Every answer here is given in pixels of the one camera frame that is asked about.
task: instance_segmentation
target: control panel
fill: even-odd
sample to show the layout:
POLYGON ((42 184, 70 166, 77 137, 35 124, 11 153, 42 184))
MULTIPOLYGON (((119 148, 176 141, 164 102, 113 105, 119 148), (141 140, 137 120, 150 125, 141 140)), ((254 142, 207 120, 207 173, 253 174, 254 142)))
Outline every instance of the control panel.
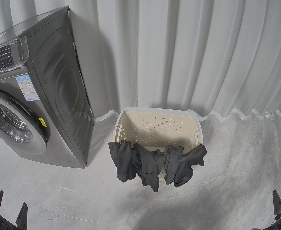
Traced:
POLYGON ((0 47, 0 73, 18 68, 19 61, 18 43, 5 44, 0 47))
POLYGON ((10 45, 0 48, 0 69, 11 67, 14 65, 12 58, 12 49, 10 45))

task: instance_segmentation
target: blue label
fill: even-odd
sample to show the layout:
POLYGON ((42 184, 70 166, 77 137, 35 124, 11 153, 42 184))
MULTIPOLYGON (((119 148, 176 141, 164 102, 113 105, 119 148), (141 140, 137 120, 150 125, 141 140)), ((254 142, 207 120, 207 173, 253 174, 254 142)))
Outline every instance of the blue label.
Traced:
POLYGON ((38 94, 28 74, 23 76, 18 76, 16 77, 16 80, 26 101, 39 101, 38 94))

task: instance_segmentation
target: front-load washing machine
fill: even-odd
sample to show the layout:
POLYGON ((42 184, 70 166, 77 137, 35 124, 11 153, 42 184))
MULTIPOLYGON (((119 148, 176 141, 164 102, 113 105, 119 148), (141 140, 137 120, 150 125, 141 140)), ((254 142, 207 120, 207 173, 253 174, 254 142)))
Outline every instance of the front-load washing machine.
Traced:
POLYGON ((0 34, 0 138, 19 157, 84 168, 94 122, 68 11, 0 34))

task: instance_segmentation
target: clothing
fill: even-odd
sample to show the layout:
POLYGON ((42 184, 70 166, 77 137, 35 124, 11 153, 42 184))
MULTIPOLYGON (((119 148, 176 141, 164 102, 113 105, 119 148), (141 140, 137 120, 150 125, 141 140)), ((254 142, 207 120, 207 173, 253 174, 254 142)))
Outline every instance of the clothing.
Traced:
POLYGON ((133 149, 139 154, 134 152, 133 164, 137 167, 137 174, 141 178, 142 184, 149 185, 153 191, 158 192, 158 175, 163 167, 163 156, 160 150, 149 152, 139 144, 133 144, 133 149))
POLYGON ((110 142, 108 144, 112 160, 117 167, 117 178, 122 182, 132 180, 136 176, 137 168, 132 163, 132 145, 131 142, 122 140, 110 142))
POLYGON ((167 146, 165 152, 160 150, 147 151, 139 144, 122 140, 121 143, 110 142, 109 149, 112 160, 117 167, 117 177, 122 182, 132 180, 136 174, 141 178, 144 186, 149 185, 153 191, 158 192, 158 175, 164 167, 167 185, 174 182, 175 187, 187 183, 193 176, 194 164, 204 166, 203 157, 207 151, 200 144, 193 150, 183 154, 184 148, 167 146))
POLYGON ((193 169, 191 168, 194 164, 204 166, 203 157, 206 155, 206 147, 202 144, 189 151, 186 154, 182 154, 180 163, 178 166, 177 174, 174 178, 174 186, 179 187, 187 183, 193 176, 193 169))
POLYGON ((164 152, 164 169, 165 169, 165 182, 169 185, 174 181, 174 177, 178 172, 180 159, 182 156, 183 147, 167 146, 164 152))

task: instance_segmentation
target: white laundry basket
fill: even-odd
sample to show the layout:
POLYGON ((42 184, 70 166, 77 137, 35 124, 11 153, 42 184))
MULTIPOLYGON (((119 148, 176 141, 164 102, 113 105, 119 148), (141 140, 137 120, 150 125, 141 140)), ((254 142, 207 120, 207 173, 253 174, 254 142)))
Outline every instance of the white laundry basket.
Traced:
MULTIPOLYGON (((160 108, 127 107, 120 113, 114 141, 128 140, 148 151, 164 151, 168 145, 183 146, 187 153, 203 144, 202 129, 195 112, 160 108)), ((159 178, 165 176, 162 169, 159 178)))

